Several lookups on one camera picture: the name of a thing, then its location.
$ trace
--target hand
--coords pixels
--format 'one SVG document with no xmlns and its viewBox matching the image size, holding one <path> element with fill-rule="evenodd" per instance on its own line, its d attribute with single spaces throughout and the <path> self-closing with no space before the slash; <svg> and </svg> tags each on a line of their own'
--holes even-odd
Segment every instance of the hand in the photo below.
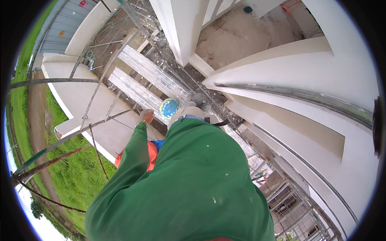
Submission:
<svg viewBox="0 0 386 241">
<path fill-rule="evenodd" d="M 150 109 L 145 109 L 141 112 L 141 114 L 139 115 L 139 121 L 147 121 L 148 124 L 151 123 L 151 121 L 154 119 L 154 110 L 150 110 Z"/>
</svg>

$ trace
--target green shirt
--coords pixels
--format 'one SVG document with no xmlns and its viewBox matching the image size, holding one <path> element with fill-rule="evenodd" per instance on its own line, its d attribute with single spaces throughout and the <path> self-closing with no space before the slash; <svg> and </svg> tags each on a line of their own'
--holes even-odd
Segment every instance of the green shirt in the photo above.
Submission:
<svg viewBox="0 0 386 241">
<path fill-rule="evenodd" d="M 182 118 L 150 172 L 148 162 L 140 122 L 117 172 L 87 210 L 89 240 L 274 240 L 267 200 L 251 181 L 247 158 L 220 128 Z"/>
</svg>

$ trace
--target gray sneaker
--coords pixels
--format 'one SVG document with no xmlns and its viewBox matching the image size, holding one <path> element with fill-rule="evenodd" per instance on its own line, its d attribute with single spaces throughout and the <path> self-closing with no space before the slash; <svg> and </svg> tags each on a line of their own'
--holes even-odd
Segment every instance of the gray sneaker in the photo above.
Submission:
<svg viewBox="0 0 386 241">
<path fill-rule="evenodd" d="M 201 105 L 204 102 L 204 96 L 200 93 L 193 95 L 193 97 L 190 99 L 190 101 L 193 101 L 196 103 L 197 106 Z"/>
<path fill-rule="evenodd" d="M 197 107 L 200 108 L 203 112 L 210 112 L 210 110 L 212 109 L 211 104 L 209 104 L 208 102 L 202 103 Z"/>
</svg>

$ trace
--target sky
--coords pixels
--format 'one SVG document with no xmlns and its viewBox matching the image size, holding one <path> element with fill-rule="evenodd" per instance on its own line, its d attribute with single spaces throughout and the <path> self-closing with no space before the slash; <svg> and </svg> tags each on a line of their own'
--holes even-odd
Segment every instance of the sky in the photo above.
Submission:
<svg viewBox="0 0 386 241">
<path fill-rule="evenodd" d="M 7 153 L 7 164 L 8 169 L 10 171 L 15 172 L 16 171 L 16 164 L 14 157 L 12 155 L 12 152 L 10 151 L 11 146 L 8 139 L 8 132 L 7 132 L 7 126 L 4 126 L 4 143 L 5 143 L 5 149 Z M 24 214 L 26 215 L 27 219 L 29 220 L 31 226 L 35 229 L 35 232 L 39 235 L 40 239 L 42 241 L 65 241 L 66 238 L 63 237 L 62 234 L 60 234 L 55 227 L 48 221 L 44 216 L 42 218 L 36 219 L 34 218 L 32 211 L 31 211 L 31 193 L 25 189 L 24 187 L 20 190 L 21 185 L 19 184 L 17 187 L 15 187 L 15 193 L 19 200 L 20 206 L 22 207 Z"/>
</svg>

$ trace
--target bracelet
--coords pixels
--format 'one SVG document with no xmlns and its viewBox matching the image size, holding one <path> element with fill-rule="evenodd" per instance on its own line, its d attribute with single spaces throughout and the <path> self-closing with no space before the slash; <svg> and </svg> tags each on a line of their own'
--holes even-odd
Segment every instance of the bracelet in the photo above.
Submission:
<svg viewBox="0 0 386 241">
<path fill-rule="evenodd" d="M 145 123 L 146 123 L 146 126 L 148 125 L 148 123 L 147 123 L 146 120 L 141 120 L 141 121 L 139 121 L 139 122 L 134 126 L 134 128 L 137 127 L 137 125 L 138 125 L 140 122 L 145 122 Z"/>
</svg>

